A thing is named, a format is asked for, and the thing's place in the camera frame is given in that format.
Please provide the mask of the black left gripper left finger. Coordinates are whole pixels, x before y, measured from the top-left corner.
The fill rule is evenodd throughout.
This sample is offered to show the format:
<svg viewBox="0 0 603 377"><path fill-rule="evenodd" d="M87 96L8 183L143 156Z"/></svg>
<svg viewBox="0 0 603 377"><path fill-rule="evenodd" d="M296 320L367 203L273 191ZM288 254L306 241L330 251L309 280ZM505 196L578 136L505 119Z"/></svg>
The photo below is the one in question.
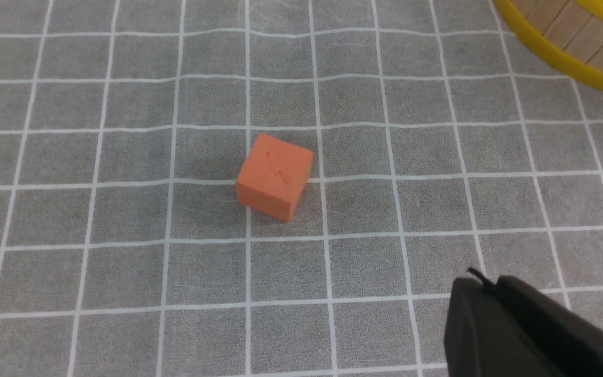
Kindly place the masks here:
<svg viewBox="0 0 603 377"><path fill-rule="evenodd" d="M495 284L474 268L452 283L443 334L449 376L563 376L495 296Z"/></svg>

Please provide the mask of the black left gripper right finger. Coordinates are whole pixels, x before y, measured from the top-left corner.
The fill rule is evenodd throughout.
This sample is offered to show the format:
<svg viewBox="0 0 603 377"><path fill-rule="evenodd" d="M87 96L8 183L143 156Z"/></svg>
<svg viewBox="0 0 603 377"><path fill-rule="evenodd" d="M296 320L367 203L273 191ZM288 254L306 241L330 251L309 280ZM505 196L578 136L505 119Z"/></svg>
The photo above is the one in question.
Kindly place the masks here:
<svg viewBox="0 0 603 377"><path fill-rule="evenodd" d="M495 295L564 376L603 376L603 330L514 276L500 276Z"/></svg>

